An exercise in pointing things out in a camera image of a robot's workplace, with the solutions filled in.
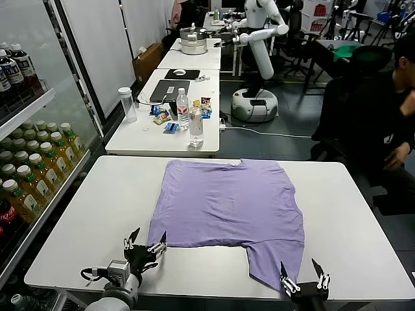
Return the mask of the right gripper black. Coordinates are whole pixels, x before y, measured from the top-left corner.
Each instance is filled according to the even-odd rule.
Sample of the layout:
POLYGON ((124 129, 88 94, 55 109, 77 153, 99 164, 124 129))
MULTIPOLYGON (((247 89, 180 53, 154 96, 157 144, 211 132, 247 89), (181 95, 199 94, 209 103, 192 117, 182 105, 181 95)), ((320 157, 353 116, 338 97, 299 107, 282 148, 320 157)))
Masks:
POLYGON ((280 262, 280 282, 289 299, 296 305, 297 310, 326 311, 325 301, 329 297, 329 283, 331 276, 325 273, 312 259, 318 282, 304 282, 297 285, 289 278, 283 262, 280 262))

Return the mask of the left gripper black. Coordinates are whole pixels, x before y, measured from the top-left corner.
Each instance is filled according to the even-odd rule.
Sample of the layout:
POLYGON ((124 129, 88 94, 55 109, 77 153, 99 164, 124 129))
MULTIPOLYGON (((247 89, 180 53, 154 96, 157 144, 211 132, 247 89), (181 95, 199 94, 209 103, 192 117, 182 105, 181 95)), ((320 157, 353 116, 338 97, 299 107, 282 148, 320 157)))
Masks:
POLYGON ((151 247, 136 245, 134 242, 140 232, 140 227, 132 231, 128 238, 124 238, 124 257, 130 264, 130 272, 135 276, 142 275, 149 269, 158 265, 157 260, 163 255, 167 247, 167 232, 161 236, 160 241, 151 247))

